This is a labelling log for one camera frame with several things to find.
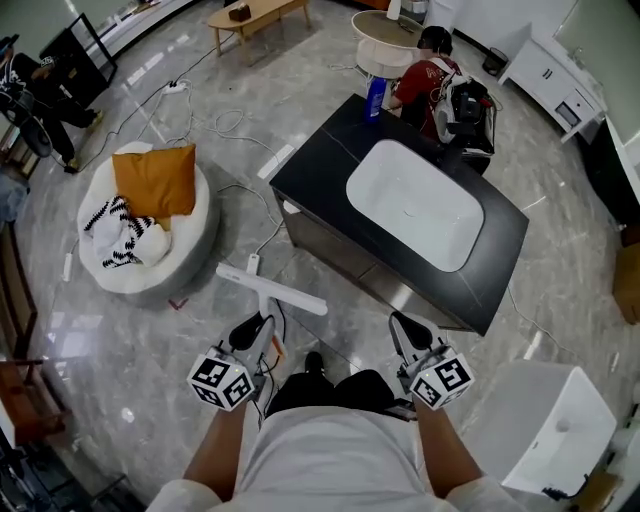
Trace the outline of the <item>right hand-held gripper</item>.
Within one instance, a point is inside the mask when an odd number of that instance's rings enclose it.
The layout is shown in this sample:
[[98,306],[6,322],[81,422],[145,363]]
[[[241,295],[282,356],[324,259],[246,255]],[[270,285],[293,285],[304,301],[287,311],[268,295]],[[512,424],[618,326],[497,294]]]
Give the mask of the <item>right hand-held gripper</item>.
[[394,311],[389,329],[401,364],[397,377],[407,395],[432,411],[462,396],[475,382],[465,357],[446,342],[436,324]]

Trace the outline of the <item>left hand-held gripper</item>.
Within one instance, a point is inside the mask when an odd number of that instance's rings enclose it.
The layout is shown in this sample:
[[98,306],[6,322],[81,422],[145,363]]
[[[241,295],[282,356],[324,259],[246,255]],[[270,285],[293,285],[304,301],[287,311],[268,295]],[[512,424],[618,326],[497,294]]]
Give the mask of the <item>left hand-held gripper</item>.
[[187,382],[200,401],[231,412],[260,396],[284,356],[274,316],[258,312],[226,327],[197,356]]

